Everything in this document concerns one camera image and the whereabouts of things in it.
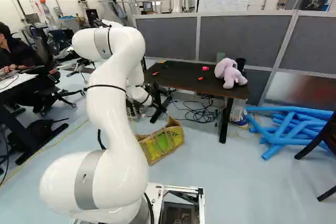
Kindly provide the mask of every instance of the red object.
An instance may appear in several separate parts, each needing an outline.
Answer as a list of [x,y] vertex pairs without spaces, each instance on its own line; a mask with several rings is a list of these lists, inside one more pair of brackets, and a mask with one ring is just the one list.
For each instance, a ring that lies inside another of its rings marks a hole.
[[49,71],[49,74],[53,74],[53,73],[56,73],[56,72],[58,72],[58,70],[57,69],[53,69],[53,70]]

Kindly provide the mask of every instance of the light blue floor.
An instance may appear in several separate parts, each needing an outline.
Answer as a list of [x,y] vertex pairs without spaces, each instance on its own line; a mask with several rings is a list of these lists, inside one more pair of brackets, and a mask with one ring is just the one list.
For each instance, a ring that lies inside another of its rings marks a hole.
[[[69,91],[83,88],[80,75],[62,76],[61,88]],[[51,211],[39,199],[38,192],[39,180],[52,161],[69,153],[99,148],[97,129],[90,122],[75,130],[88,118],[85,98],[75,95],[69,100],[75,101],[78,107],[72,109],[57,102],[48,114],[55,120],[70,117],[70,127],[50,144],[73,132],[55,147],[33,158],[0,188],[1,223],[71,223],[69,217]],[[172,104],[167,113],[175,118],[184,116],[184,112]],[[31,109],[19,117],[25,126],[35,119],[38,117]],[[150,124],[149,118],[136,122],[136,127],[130,124],[134,131],[144,134],[156,131],[166,122],[167,116],[163,115],[155,124]],[[335,223],[336,197],[321,203],[316,200],[316,196],[336,184],[334,157],[316,150],[297,161],[293,156],[301,148],[286,147],[265,162],[260,155],[266,147],[258,144],[258,136],[230,126],[227,143],[223,145],[218,142],[214,123],[182,121],[182,124],[185,144],[150,167],[150,181],[204,187],[206,223]],[[14,158],[11,159],[9,174],[17,169],[13,161]]]

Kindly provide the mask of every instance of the plush toy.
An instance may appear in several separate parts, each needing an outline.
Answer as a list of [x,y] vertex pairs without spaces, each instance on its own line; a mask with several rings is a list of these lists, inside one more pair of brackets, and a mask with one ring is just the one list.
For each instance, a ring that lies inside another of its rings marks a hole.
[[245,85],[247,83],[247,79],[237,69],[237,62],[229,58],[225,58],[217,63],[215,76],[220,79],[224,78],[224,89],[231,89],[235,82],[238,82],[239,85]]

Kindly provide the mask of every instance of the black office chair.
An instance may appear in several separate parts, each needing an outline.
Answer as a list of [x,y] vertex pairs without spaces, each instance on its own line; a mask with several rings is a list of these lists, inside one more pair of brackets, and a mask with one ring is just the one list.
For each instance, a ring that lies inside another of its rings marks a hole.
[[[323,127],[320,133],[301,152],[296,154],[294,158],[297,160],[302,159],[322,141],[324,141],[330,151],[336,155],[336,111],[333,113],[330,120]],[[334,193],[336,193],[336,186],[317,197],[317,200],[323,201]]]
[[37,92],[37,94],[40,95],[44,101],[44,108],[39,113],[41,115],[46,115],[57,100],[70,105],[72,108],[75,108],[75,103],[71,103],[65,100],[63,97],[68,97],[78,93],[84,96],[85,92],[83,90],[69,92],[67,90],[61,90],[58,88],[56,84],[60,82],[59,79],[61,75],[58,70],[54,70],[56,65],[53,55],[48,50],[47,37],[44,34],[41,37],[36,37],[35,43],[37,55],[40,57],[40,60],[43,62],[44,66],[36,66],[35,68],[29,69],[25,72],[37,73],[40,76],[45,75],[46,78],[49,78],[52,81],[50,82],[51,84],[49,88]]

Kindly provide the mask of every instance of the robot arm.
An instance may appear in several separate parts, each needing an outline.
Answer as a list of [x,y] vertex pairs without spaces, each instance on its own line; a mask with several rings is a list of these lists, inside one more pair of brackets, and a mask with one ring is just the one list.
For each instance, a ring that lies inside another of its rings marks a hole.
[[41,179],[41,197],[56,212],[91,222],[128,224],[139,215],[148,218],[143,197],[148,164],[129,127],[125,106],[126,89],[148,96],[135,87],[143,82],[144,39],[134,28],[117,26],[81,30],[72,43],[83,58],[107,59],[91,74],[87,111],[90,121],[108,136],[109,149],[54,161]]

